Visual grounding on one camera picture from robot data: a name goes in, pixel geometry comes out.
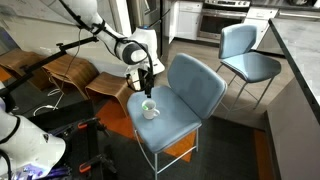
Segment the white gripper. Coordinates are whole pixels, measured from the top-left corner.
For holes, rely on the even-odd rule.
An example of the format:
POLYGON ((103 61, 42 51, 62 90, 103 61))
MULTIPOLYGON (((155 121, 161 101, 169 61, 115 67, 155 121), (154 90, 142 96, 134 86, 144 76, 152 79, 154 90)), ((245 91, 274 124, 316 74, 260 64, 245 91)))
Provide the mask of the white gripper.
POLYGON ((153 50, 148 53, 144 50, 135 50, 129 55, 127 65, 125 74, 128 88, 138 91, 145 87, 145 95, 150 98, 154 86, 153 74, 157 75, 165 70, 165 66, 159 60, 157 53, 153 50))

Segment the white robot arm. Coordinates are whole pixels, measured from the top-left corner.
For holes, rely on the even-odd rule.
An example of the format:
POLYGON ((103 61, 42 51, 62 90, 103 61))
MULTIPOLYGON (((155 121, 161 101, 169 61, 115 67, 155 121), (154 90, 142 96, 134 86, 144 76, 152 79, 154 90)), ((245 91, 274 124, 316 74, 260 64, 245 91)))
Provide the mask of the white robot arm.
MULTIPOLYGON (((100 40, 109 52, 129 66, 127 73, 137 70, 148 72, 143 91, 151 95, 154 85, 156 32, 151 28, 138 27, 133 35, 126 37, 114 31, 98 13, 96 0, 41 0, 57 14, 89 31, 89 41, 100 40)), ((33 76, 33 72, 63 56, 71 45, 63 45, 60 51, 47 59, 25 69, 25 74, 12 84, 1 87, 0 152, 1 177, 14 180, 38 180, 46 177, 62 159, 67 149, 64 139, 45 132, 22 115, 13 115, 11 92, 33 76)))

